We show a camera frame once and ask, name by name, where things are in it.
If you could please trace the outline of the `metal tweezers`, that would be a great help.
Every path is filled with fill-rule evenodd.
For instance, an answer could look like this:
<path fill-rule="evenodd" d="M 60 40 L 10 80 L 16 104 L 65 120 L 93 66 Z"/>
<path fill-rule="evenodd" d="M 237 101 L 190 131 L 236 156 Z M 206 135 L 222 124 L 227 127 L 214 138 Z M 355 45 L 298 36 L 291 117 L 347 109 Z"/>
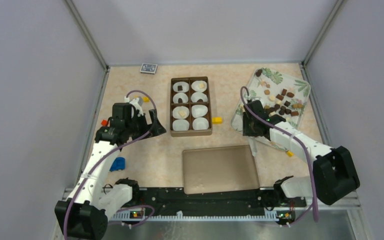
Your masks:
<path fill-rule="evenodd" d="M 252 156 L 255 157 L 258 153 L 256 138 L 255 137 L 249 137 L 248 142 L 249 142 Z"/>

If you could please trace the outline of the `brown chocolate box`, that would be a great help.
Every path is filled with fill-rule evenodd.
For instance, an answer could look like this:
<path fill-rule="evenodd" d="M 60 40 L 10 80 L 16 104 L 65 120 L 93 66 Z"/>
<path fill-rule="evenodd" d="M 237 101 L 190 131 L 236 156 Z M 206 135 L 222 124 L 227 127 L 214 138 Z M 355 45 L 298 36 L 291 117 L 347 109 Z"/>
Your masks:
<path fill-rule="evenodd" d="M 210 136 L 213 133 L 208 77 L 172 78 L 169 103 L 172 137 Z"/>

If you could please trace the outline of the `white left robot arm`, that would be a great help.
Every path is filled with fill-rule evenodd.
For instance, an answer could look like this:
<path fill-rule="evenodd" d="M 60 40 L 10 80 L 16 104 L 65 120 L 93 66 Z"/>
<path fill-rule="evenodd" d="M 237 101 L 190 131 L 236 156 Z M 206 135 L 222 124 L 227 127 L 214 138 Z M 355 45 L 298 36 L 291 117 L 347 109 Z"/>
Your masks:
<path fill-rule="evenodd" d="M 134 207 L 140 202 L 141 194 L 132 181 L 117 183 L 107 194 L 102 193 L 102 184 L 123 148 L 166 133 L 157 109 L 148 112 L 151 123 L 137 98 L 112 106 L 112 115 L 95 134 L 92 152 L 78 182 L 67 199 L 55 205 L 64 239 L 100 240 L 110 219 L 123 205 Z"/>

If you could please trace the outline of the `gold box lid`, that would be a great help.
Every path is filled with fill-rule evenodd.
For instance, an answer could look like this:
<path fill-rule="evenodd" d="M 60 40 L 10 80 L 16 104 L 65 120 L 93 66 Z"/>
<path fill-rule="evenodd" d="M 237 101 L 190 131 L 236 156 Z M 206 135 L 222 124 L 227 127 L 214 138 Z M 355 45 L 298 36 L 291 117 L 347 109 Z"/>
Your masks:
<path fill-rule="evenodd" d="M 185 194 L 255 190 L 260 187 L 249 145 L 188 149 L 182 152 Z"/>

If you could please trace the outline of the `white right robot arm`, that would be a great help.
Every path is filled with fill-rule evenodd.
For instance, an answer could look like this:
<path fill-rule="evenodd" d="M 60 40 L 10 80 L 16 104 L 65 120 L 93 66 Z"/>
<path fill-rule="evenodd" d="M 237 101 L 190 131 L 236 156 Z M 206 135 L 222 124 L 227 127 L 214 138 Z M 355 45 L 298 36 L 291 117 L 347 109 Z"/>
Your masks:
<path fill-rule="evenodd" d="M 242 134 L 262 137 L 307 163 L 309 177 L 287 176 L 275 183 L 273 200 L 287 206 L 293 198 L 315 197 L 332 205 L 361 186 L 350 151 L 320 143 L 293 127 L 280 115 L 268 115 L 259 100 L 244 105 Z"/>

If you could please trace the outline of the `white chocolate piece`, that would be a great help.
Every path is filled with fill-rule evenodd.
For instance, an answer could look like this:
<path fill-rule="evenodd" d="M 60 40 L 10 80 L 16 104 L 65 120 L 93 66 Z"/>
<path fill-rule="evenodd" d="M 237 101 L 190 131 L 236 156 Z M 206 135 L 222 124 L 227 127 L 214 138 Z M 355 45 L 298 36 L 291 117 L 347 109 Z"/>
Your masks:
<path fill-rule="evenodd" d="M 186 116 L 186 113 L 183 110 L 179 111 L 178 114 L 182 118 Z"/>

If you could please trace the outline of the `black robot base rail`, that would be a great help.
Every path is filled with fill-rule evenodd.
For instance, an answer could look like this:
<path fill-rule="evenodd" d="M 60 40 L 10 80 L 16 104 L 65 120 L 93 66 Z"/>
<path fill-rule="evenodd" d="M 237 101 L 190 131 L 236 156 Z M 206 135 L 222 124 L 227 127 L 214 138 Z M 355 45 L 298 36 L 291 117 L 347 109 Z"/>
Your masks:
<path fill-rule="evenodd" d="M 123 207 L 138 205 L 152 206 L 155 217 L 174 216 L 179 211 L 186 217 L 262 216 L 277 208 L 307 207 L 304 198 L 286 198 L 270 188 L 198 194 L 186 194 L 176 187 L 139 188 Z"/>

